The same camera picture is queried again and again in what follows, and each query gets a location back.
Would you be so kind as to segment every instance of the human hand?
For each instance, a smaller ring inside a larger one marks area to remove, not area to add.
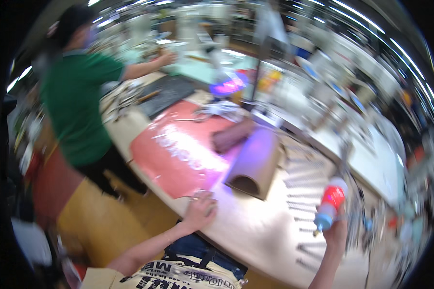
[[[159,56],[158,61],[161,66],[166,66],[174,63],[177,60],[177,55],[172,52],[167,52],[161,56]]]
[[[201,191],[188,204],[183,221],[179,224],[192,234],[211,223],[217,214],[217,201],[211,199],[212,192]]]
[[[335,221],[331,228],[323,231],[327,249],[342,256],[346,250],[347,219],[344,217],[344,206],[340,206],[337,212],[339,220]]]

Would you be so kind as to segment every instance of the man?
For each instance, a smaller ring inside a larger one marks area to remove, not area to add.
[[[100,54],[87,55],[90,26],[95,13],[87,5],[68,8],[59,19],[52,38],[62,50],[44,76],[41,100],[51,119],[65,159],[107,194],[118,198],[104,171],[110,170],[139,193],[146,192],[125,164],[103,126],[99,112],[100,88],[108,81],[135,79],[172,63],[173,54],[157,60],[124,66]]]
[[[190,242],[196,235],[193,232],[210,224],[217,214],[217,202],[211,196],[211,192],[196,194],[175,227],[128,249],[107,268],[88,269],[82,289],[240,289],[246,267],[213,247],[203,251]],[[344,215],[343,208],[339,214]],[[323,235],[326,252],[309,289],[332,287],[346,248],[347,221],[340,218]],[[162,250],[163,259],[152,261]]]

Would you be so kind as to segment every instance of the green polo shirt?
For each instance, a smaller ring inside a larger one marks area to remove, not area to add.
[[[44,77],[41,101],[71,165],[91,164],[111,147],[99,112],[101,85],[119,80],[123,68],[121,62],[101,54],[70,51]]]

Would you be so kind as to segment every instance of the pink fabric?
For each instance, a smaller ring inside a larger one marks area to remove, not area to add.
[[[226,173],[241,145],[225,155],[213,151],[211,135],[233,123],[213,116],[203,123],[174,121],[196,118],[197,105],[180,101],[161,113],[130,144],[134,162],[173,198],[209,190]]]

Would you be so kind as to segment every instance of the black pants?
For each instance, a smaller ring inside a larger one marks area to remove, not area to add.
[[[104,176],[103,172],[105,170],[110,170],[126,185],[141,194],[146,193],[148,188],[133,174],[114,145],[110,147],[100,160],[75,168],[83,175],[86,175],[92,182],[96,183],[103,192],[113,197],[119,197],[119,194],[111,187],[109,180]]]

